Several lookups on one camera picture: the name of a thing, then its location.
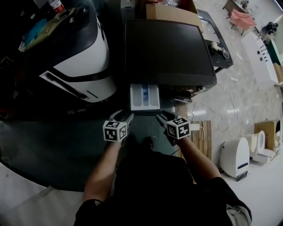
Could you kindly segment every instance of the dark table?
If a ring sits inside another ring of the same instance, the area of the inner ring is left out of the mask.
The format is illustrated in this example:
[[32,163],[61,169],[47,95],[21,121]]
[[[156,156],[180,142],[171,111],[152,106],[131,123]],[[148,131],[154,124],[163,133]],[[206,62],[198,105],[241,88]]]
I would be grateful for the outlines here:
[[[219,29],[217,28],[215,22],[213,21],[213,19],[211,18],[211,16],[208,14],[208,12],[206,11],[203,11],[203,10],[200,10],[198,9],[198,13],[199,13],[199,17],[202,19],[202,20],[206,20],[208,22],[211,23],[211,25],[213,26],[214,30],[215,30],[215,33],[216,35],[218,36],[219,40],[220,40],[220,43],[218,43],[218,46],[220,48],[225,48],[226,50],[228,50],[228,47],[224,41],[224,38],[222,37]],[[205,40],[206,44],[207,44],[207,47],[209,49],[209,52],[210,52],[210,57],[211,57],[211,61],[212,61],[212,65],[214,67],[218,67],[216,70],[215,70],[215,73],[218,73],[220,72],[222,69],[228,69],[230,68],[234,63],[233,63],[233,60],[232,60],[232,57],[229,56],[229,59],[225,59],[224,56],[220,53],[213,53],[211,51],[211,48],[210,48],[210,45],[211,45],[211,42],[210,40]]]

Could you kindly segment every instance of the chair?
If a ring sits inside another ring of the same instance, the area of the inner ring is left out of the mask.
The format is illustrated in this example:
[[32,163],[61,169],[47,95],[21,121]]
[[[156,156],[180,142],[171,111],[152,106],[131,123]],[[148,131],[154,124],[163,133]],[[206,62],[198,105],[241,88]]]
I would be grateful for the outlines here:
[[235,9],[233,9],[231,13],[231,20],[233,22],[233,26],[231,27],[231,29],[234,27],[234,25],[236,25],[242,28],[243,32],[244,30],[249,29],[251,26],[256,25],[254,18],[252,18],[250,14],[242,13]]

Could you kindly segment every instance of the white appliance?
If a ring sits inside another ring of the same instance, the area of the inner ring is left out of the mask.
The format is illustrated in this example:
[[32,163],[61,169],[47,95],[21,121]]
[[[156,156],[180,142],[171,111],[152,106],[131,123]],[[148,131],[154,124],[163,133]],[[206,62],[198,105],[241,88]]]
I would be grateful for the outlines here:
[[263,131],[260,131],[257,134],[246,135],[244,137],[248,140],[250,156],[254,161],[268,163],[274,158],[275,152],[264,148],[265,134]]
[[117,89],[109,69],[107,39],[93,6],[80,6],[26,54],[27,74],[87,102],[102,101]]
[[220,167],[237,181],[245,178],[249,168],[249,143],[241,137],[226,141],[220,153]]
[[278,79],[273,63],[261,38],[250,32],[242,39],[242,44],[245,47],[252,65],[253,75],[260,89],[265,90],[277,84]]

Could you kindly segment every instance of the white floor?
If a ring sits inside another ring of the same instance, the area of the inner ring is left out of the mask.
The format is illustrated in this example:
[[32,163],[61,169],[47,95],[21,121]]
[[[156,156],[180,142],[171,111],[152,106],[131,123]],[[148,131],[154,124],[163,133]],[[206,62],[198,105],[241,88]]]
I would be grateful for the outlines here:
[[[209,91],[193,98],[188,110],[196,116],[194,121],[211,120],[212,122],[212,160],[219,165],[219,154],[222,144],[227,140],[237,138],[241,132],[241,123],[235,116],[230,96],[233,99],[232,88],[235,93],[234,105],[239,112],[239,120],[243,123],[242,134],[251,134],[254,123],[265,120],[281,119],[282,95],[280,88],[271,87],[267,91],[260,91],[253,76],[251,64],[241,39],[241,29],[234,26],[228,17],[227,11],[222,10],[226,0],[195,0],[196,8],[207,11],[220,30],[233,59],[234,65],[223,69],[217,74],[217,85]],[[207,106],[221,116],[212,112]]]

